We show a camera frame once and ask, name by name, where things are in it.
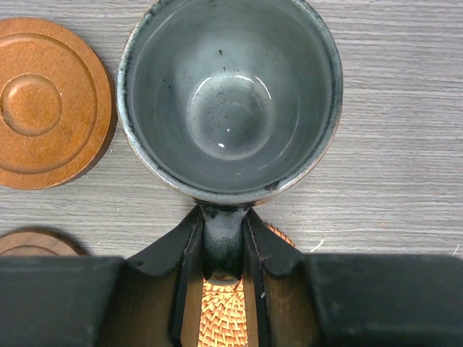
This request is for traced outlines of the light wooden coaster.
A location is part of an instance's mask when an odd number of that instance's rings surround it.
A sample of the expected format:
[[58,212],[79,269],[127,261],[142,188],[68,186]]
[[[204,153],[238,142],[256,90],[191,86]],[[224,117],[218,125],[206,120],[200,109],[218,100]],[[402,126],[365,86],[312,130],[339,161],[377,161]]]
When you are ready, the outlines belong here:
[[203,282],[199,346],[257,346],[248,336],[243,281],[232,285]]

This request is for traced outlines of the dark walnut coaster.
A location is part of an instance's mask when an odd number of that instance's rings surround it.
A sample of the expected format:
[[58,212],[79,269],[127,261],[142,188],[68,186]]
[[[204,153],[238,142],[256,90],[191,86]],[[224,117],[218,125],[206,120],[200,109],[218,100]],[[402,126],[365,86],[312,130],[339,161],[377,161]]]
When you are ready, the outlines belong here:
[[91,252],[69,234],[42,226],[1,235],[1,256],[88,256]]

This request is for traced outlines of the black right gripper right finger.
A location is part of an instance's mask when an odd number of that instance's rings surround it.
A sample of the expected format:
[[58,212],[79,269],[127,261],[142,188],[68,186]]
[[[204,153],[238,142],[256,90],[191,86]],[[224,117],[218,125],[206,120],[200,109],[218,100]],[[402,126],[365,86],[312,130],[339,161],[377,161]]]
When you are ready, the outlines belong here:
[[249,346],[317,346],[318,320],[304,255],[249,210],[243,220]]

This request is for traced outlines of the dark brown ringed coaster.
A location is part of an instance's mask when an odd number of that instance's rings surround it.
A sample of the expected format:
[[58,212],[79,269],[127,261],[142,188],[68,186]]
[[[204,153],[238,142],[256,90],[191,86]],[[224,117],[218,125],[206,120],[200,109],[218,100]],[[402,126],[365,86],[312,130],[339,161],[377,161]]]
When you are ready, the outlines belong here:
[[45,189],[86,174],[116,129],[114,84],[98,54],[54,22],[1,21],[1,184]]

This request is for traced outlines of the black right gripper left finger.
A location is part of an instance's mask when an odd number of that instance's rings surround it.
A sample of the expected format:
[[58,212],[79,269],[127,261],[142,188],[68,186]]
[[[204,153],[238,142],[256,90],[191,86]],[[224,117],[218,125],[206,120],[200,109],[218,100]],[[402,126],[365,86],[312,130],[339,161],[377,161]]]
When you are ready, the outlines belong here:
[[196,346],[203,290],[203,219],[195,206],[180,224],[127,259],[126,346]]

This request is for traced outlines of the grey mug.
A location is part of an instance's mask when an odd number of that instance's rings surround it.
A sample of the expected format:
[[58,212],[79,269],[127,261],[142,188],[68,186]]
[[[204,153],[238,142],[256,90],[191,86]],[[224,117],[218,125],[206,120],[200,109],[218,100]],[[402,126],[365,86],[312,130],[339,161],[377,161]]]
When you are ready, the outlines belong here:
[[247,210],[313,169],[342,98],[334,38],[306,1],[157,1],[134,26],[119,120],[146,167],[200,205],[206,280],[241,278]]

